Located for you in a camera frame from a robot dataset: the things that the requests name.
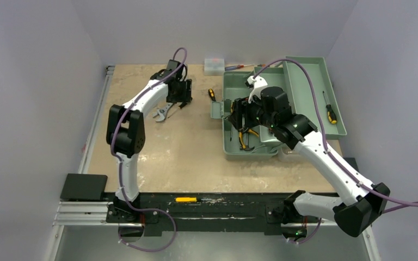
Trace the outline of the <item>medium black yellow screwdriver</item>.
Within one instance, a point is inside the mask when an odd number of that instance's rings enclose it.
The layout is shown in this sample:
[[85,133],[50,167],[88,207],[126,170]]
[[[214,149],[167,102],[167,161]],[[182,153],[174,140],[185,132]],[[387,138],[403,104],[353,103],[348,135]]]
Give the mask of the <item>medium black yellow screwdriver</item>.
[[167,118],[171,118],[174,114],[176,114],[178,111],[183,109],[188,103],[181,103],[179,104],[172,112],[169,112],[167,115]]

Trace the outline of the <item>yellow needle nose pliers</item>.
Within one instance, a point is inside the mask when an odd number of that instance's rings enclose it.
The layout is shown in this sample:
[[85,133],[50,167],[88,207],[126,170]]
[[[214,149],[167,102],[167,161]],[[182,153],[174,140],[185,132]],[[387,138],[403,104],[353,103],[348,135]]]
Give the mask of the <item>yellow needle nose pliers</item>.
[[255,147],[251,147],[249,145],[250,135],[254,135],[255,137],[259,138],[259,133],[254,131],[253,129],[246,129],[243,131],[238,132],[238,141],[240,144],[239,149],[241,151],[252,151]]

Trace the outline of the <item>stubby black yellow screwdriver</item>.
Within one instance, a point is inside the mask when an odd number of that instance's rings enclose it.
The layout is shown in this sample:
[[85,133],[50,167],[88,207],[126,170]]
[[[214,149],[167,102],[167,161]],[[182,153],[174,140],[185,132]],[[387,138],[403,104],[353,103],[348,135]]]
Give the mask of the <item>stubby black yellow screwdriver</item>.
[[211,101],[213,101],[213,102],[217,101],[213,89],[208,89],[208,95],[209,95]]

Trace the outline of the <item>green plastic tool box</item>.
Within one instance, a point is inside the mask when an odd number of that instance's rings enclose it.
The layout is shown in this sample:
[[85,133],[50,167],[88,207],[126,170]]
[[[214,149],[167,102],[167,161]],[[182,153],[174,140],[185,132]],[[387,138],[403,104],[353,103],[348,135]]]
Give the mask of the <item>green plastic tool box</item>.
[[[334,88],[330,80],[328,68],[323,57],[288,57],[281,67],[268,67],[264,71],[254,67],[250,71],[227,71],[223,74],[222,100],[213,102],[211,117],[222,120],[223,151],[227,160],[267,160],[283,152],[286,145],[264,126],[256,126],[254,131],[259,138],[250,135],[249,145],[252,151],[241,151],[238,133],[227,120],[230,115],[231,103],[237,98],[247,98],[251,89],[246,81],[257,72],[268,83],[268,87],[279,87],[284,94],[280,101],[288,102],[287,109],[292,113],[306,116],[319,131],[325,133],[327,140],[338,140],[347,135]],[[322,91],[337,116],[337,124],[328,121],[326,103]]]

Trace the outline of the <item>long black yellow screwdriver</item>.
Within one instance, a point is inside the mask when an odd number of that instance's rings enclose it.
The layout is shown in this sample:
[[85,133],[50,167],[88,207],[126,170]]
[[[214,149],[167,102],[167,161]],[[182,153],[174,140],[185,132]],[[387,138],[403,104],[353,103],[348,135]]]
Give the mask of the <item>long black yellow screwdriver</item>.
[[328,101],[328,97],[326,95],[326,93],[324,91],[322,91],[323,94],[323,98],[325,100],[325,107],[327,110],[327,117],[328,117],[328,121],[332,124],[332,125],[336,125],[337,124],[337,116],[332,108],[332,105],[330,104],[330,102]]

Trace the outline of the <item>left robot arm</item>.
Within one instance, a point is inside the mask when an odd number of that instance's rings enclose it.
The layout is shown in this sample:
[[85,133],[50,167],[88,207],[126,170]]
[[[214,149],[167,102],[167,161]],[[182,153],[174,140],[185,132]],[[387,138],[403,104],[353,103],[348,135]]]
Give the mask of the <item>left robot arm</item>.
[[187,72],[184,62],[171,59],[131,100],[109,109],[106,142],[117,161],[119,188],[115,195],[124,203],[119,215],[126,222],[135,222],[140,217],[140,207],[133,202],[139,196],[137,165],[146,141],[145,117],[162,100],[191,102],[192,81],[185,78]]

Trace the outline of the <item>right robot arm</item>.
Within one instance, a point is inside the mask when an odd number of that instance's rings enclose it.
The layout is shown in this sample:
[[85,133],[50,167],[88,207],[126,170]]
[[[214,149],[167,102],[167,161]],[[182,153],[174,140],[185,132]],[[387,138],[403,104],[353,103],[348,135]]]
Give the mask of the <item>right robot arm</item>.
[[241,133],[267,127],[291,150],[307,159],[335,189],[337,196],[319,196],[298,190],[285,200],[290,221],[315,216],[335,222],[351,237],[358,237],[378,219],[391,191],[375,184],[347,163],[305,115],[293,113],[282,88],[266,87],[252,97],[231,103],[228,121]]

